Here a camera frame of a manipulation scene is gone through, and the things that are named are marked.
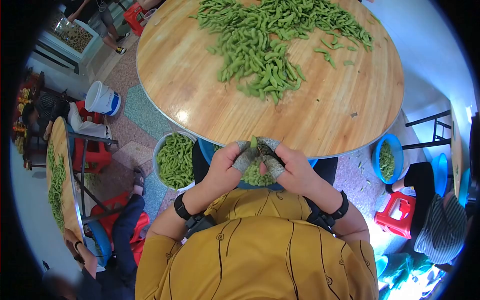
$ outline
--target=gray shorts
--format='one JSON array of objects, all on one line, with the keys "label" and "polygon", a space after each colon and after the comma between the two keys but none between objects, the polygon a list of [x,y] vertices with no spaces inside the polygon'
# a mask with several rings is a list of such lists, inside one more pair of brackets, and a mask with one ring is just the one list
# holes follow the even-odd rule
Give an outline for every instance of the gray shorts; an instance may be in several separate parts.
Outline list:
[{"label": "gray shorts", "polygon": [[88,26],[90,26],[101,38],[108,36],[107,27],[113,24],[112,14],[108,9],[106,3],[102,3],[97,11],[91,18],[88,20]]}]

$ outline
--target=red plastic stool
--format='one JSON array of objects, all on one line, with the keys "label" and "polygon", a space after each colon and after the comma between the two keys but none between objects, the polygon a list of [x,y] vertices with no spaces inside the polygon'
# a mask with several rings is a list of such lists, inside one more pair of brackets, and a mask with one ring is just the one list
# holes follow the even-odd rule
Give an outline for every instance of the red plastic stool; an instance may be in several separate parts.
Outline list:
[{"label": "red plastic stool", "polygon": [[[393,205],[400,199],[400,211],[402,217],[396,220],[390,217]],[[373,220],[378,224],[383,231],[397,234],[406,239],[411,239],[410,225],[412,224],[413,213],[415,211],[415,198],[404,195],[400,192],[395,192],[390,195],[387,207],[382,212],[376,212]]]},{"label": "red plastic stool", "polygon": [[[85,109],[85,101],[76,102],[78,112],[84,120],[87,117],[92,117],[92,122],[96,124],[102,123],[103,115],[97,112],[89,112]],[[84,151],[83,139],[75,138],[75,146],[72,156],[72,167],[75,171],[82,170],[82,155]],[[108,166],[112,161],[112,153],[105,148],[105,143],[88,141],[87,152],[85,155],[85,162],[88,167],[85,168],[85,173],[100,173],[101,169]]]},{"label": "red plastic stool", "polygon": [[147,12],[148,10],[144,10],[140,6],[140,4],[136,2],[129,9],[127,9],[126,12],[123,13],[123,17],[125,18],[125,21],[127,21],[133,33],[135,33],[138,36],[140,36],[142,34],[142,31],[144,30],[144,27],[140,25],[140,23],[145,20],[143,17],[140,17],[140,20],[138,20],[138,15],[140,13],[143,13],[145,15]]},{"label": "red plastic stool", "polygon": [[[109,199],[105,202],[103,202],[103,205],[105,205],[109,209],[115,208],[115,204],[119,203],[121,206],[125,206],[128,203],[128,192],[123,192],[122,194],[118,195],[117,197],[114,197],[112,199]],[[92,210],[90,211],[90,215],[99,215],[103,213],[104,210],[98,206],[95,205],[92,207]],[[115,223],[115,220],[119,217],[120,213],[116,213],[113,215],[105,216],[98,221],[102,225],[103,229],[105,229],[105,232],[107,233],[108,239],[112,243],[112,249],[113,249],[113,241],[112,241],[112,228],[113,228],[113,223]],[[135,243],[140,241],[142,238],[140,238],[140,231],[142,231],[143,227],[148,225],[150,223],[150,218],[148,217],[146,212],[142,212],[140,214],[140,218],[138,219],[137,226],[135,226],[135,230],[133,232],[133,236],[130,239],[130,244]]]},{"label": "red plastic stool", "polygon": [[137,265],[140,262],[140,258],[142,257],[142,253],[144,251],[144,244],[145,244],[145,239],[141,240],[138,243],[130,244],[132,246],[133,259],[135,260]]}]

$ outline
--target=leg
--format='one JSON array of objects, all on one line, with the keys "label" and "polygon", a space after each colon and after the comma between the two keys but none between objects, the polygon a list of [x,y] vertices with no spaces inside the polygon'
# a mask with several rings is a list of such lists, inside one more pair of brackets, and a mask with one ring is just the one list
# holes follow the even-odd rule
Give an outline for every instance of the leg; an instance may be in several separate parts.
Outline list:
[{"label": "leg", "polygon": [[335,182],[336,167],[338,164],[338,157],[331,157],[325,159],[319,159],[313,170],[326,182],[333,185]]},{"label": "leg", "polygon": [[193,178],[195,184],[201,182],[207,175],[210,165],[205,160],[198,141],[195,142],[192,149],[192,165],[193,165]]},{"label": "leg", "polygon": [[410,234],[414,243],[420,233],[427,210],[435,196],[435,181],[433,180],[433,169],[429,162],[412,164],[403,178],[404,186],[413,186],[415,189],[416,201],[413,213]]},{"label": "leg", "polygon": [[107,127],[103,124],[95,124],[90,121],[82,121],[80,113],[75,103],[70,102],[70,111],[68,113],[67,122],[75,133],[96,136],[100,138],[106,137]]},{"label": "leg", "polygon": [[101,13],[96,12],[88,21],[88,25],[102,38],[105,45],[109,46],[110,48],[116,50],[117,43],[112,39],[111,36],[108,35],[107,26],[105,26]]},{"label": "leg", "polygon": [[117,268],[120,277],[127,285],[134,282],[137,270],[137,264],[130,249],[130,237],[144,206],[144,199],[140,195],[133,194],[113,224],[112,240],[117,254]]},{"label": "leg", "polygon": [[110,10],[108,9],[108,6],[105,3],[103,3],[100,9],[105,9],[104,11],[100,12],[100,18],[102,19],[103,24],[105,24],[105,26],[108,29],[108,32],[110,32],[113,39],[117,40],[119,38],[119,34],[117,33],[117,29],[113,24],[113,17],[112,17],[112,14],[110,13]]}]

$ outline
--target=foot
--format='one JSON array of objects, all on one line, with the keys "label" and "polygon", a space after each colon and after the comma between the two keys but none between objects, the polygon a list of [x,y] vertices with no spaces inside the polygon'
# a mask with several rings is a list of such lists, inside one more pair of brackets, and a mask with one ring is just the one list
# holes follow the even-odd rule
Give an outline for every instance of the foot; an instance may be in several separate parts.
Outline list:
[{"label": "foot", "polygon": [[124,38],[126,38],[127,36],[129,36],[129,35],[130,35],[130,32],[127,32],[127,33],[125,33],[124,35],[119,36],[119,38],[117,38],[115,41],[118,43],[118,42],[120,42],[121,40],[123,40]]},{"label": "foot", "polygon": [[117,52],[117,53],[120,54],[120,55],[122,55],[123,53],[125,53],[125,51],[127,51],[127,49],[122,48],[122,47],[117,47],[117,50],[115,50],[115,52]]},{"label": "foot", "polygon": [[105,138],[109,139],[109,140],[113,140],[112,130],[110,129],[110,126],[108,126],[108,125],[105,126]]},{"label": "foot", "polygon": [[135,174],[135,178],[133,179],[133,193],[144,196],[144,172],[139,167],[134,167],[133,173]]}]

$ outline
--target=black shoe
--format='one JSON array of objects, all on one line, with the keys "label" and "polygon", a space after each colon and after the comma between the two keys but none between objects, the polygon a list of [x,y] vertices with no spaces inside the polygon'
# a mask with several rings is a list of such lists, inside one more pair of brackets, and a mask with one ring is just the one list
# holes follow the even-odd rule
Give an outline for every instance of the black shoe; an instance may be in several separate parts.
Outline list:
[{"label": "black shoe", "polygon": [[127,36],[129,36],[129,35],[130,35],[130,32],[127,32],[127,33],[125,33],[124,35],[119,36],[119,38],[117,38],[115,41],[118,43],[118,42],[120,42],[121,40],[123,40],[124,38],[126,38]]},{"label": "black shoe", "polygon": [[392,194],[392,193],[393,193],[392,185],[391,185],[391,184],[386,184],[386,185],[385,185],[385,192],[387,192],[387,193],[389,193],[389,194]]},{"label": "black shoe", "polygon": [[122,47],[117,47],[117,50],[115,50],[115,52],[117,52],[120,55],[125,53],[125,51],[127,51],[127,49],[122,48]]}]

